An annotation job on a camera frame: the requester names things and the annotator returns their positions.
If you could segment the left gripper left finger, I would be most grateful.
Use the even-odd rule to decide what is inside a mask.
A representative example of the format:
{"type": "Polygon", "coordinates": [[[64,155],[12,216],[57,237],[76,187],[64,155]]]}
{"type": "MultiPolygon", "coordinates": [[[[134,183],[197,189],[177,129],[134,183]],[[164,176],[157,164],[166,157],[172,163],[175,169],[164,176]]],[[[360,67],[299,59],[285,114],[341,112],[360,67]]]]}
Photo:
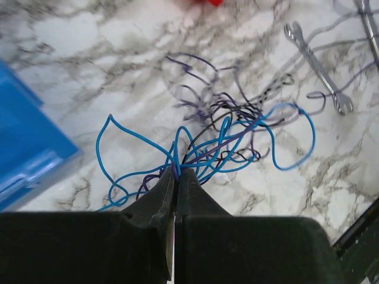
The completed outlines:
{"type": "Polygon", "coordinates": [[[2,283],[166,283],[175,178],[122,211],[1,214],[2,283]]]}

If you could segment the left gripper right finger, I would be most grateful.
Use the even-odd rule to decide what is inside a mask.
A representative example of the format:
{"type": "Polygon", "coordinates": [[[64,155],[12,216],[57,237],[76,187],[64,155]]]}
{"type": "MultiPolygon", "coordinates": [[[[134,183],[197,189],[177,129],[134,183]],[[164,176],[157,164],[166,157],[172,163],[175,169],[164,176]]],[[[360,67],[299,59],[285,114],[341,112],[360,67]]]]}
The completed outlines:
{"type": "Polygon", "coordinates": [[[176,283],[342,283],[320,224],[306,217],[234,217],[193,170],[178,183],[176,283]]]}

